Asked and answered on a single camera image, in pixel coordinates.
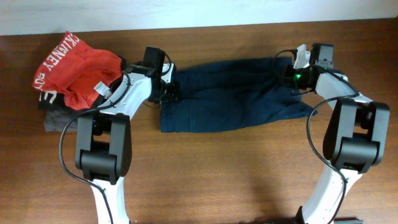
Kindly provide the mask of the navy blue shorts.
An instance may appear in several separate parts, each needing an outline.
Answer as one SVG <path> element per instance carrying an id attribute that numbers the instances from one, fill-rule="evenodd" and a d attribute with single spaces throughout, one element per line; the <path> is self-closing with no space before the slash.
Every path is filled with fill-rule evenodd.
<path id="1" fill-rule="evenodd" d="M 163 133 L 219 133 L 316 114 L 298 91 L 279 84 L 273 69 L 290 57 L 208 63 L 179 70 L 180 98 L 163 103 Z"/>

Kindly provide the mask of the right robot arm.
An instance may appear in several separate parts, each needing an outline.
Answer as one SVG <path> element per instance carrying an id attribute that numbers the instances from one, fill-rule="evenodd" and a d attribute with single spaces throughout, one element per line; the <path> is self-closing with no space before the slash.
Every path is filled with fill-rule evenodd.
<path id="1" fill-rule="evenodd" d="M 292 223 L 362 223 L 358 218 L 338 218 L 337 214 L 350 188 L 384 155 L 390 107 L 364 96 L 348 77 L 334 68 L 334 46 L 313 44 L 291 49 L 293 65 L 277 72 L 281 84 L 304 93 L 314 92 L 333 110 L 319 152 L 324 163 L 320 179 L 307 202 L 299 207 Z"/>

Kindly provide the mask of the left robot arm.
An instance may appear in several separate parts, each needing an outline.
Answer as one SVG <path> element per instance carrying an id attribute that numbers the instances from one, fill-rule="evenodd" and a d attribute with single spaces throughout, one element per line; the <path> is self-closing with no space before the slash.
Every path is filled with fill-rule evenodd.
<path id="1" fill-rule="evenodd" d="M 144 58 L 122 70 L 103 88 L 104 101 L 77 119 L 75 165 L 94 194 L 99 223 L 129 223 L 124 178 L 132 162 L 131 120 L 141 104 L 176 100 L 175 64 L 161 49 L 147 47 Z"/>

